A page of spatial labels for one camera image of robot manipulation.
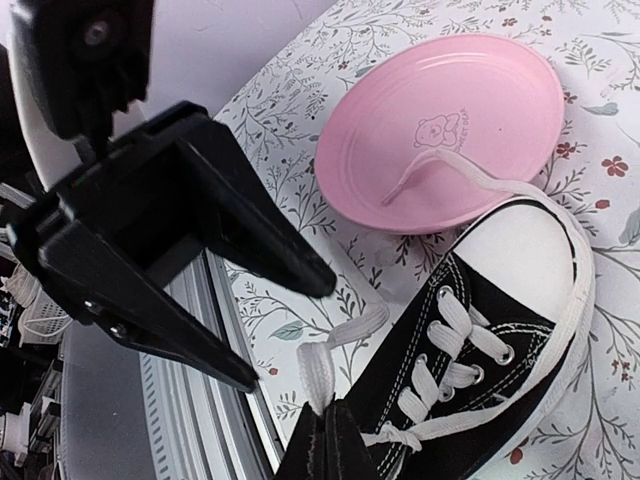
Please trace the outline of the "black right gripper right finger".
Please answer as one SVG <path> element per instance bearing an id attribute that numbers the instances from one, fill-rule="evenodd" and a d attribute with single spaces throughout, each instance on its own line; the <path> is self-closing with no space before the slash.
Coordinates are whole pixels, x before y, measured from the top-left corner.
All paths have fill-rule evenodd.
<path id="1" fill-rule="evenodd" d="M 332 401 L 324 420 L 324 478 L 378 480 L 380 476 L 376 466 L 346 402 Z"/>

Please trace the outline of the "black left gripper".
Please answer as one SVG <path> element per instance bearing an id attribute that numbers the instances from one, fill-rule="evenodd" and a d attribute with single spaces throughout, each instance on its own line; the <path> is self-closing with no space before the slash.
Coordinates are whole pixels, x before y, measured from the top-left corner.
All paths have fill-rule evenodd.
<path id="1" fill-rule="evenodd" d="M 288 290 L 336 274 L 281 212 L 230 129 L 183 102 L 117 140 L 8 226 L 17 259 L 73 319 L 245 393 L 258 375 L 153 280 L 203 250 Z"/>

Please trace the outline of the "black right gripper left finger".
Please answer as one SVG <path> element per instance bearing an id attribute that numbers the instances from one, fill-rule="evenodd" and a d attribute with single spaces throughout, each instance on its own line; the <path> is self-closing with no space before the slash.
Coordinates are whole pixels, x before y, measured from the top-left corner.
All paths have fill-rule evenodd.
<path id="1" fill-rule="evenodd" d="M 325 423 L 309 403 L 298 417 L 275 480 L 322 480 L 325 478 Z"/>

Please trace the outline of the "black white canvas sneaker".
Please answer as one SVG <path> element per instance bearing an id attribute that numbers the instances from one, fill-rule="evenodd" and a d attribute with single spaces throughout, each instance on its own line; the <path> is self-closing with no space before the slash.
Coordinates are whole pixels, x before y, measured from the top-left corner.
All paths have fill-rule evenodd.
<path id="1" fill-rule="evenodd" d="M 346 402 L 379 479 L 466 479 L 508 454 L 564 395 L 593 318 L 593 252 L 567 208 L 463 155 L 430 160 L 507 199 L 398 320 L 376 304 L 297 350 L 306 403 L 324 417 Z"/>

